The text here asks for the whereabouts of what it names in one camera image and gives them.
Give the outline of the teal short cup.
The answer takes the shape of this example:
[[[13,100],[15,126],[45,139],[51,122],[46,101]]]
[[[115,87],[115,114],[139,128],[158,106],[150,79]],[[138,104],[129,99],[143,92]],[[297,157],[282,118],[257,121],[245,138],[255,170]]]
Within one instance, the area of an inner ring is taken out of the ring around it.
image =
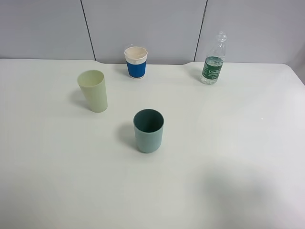
[[[143,153],[156,151],[162,143],[164,117],[153,109],[143,109],[133,118],[136,144]]]

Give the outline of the clear bottle with green label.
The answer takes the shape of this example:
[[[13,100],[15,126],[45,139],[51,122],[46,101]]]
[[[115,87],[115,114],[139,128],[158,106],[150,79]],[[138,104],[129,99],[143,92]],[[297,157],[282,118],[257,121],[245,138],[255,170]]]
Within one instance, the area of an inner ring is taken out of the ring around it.
[[[202,76],[200,78],[203,84],[213,85],[217,82],[226,56],[226,41],[226,33],[220,31],[204,61]]]

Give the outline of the blue sleeved paper cup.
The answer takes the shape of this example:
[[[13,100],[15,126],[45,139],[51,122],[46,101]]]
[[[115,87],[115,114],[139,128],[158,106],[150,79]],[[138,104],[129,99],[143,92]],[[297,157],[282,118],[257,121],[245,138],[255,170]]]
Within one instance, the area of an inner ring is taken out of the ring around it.
[[[133,79],[141,79],[145,75],[148,52],[144,47],[129,46],[124,50],[129,76]]]

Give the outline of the pale green tall cup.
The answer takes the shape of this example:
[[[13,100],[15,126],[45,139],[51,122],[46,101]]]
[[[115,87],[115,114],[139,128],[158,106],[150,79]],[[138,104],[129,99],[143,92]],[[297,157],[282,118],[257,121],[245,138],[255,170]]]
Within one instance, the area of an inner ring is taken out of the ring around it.
[[[85,71],[78,76],[77,82],[93,112],[101,113],[107,109],[105,77],[102,72],[98,70]]]

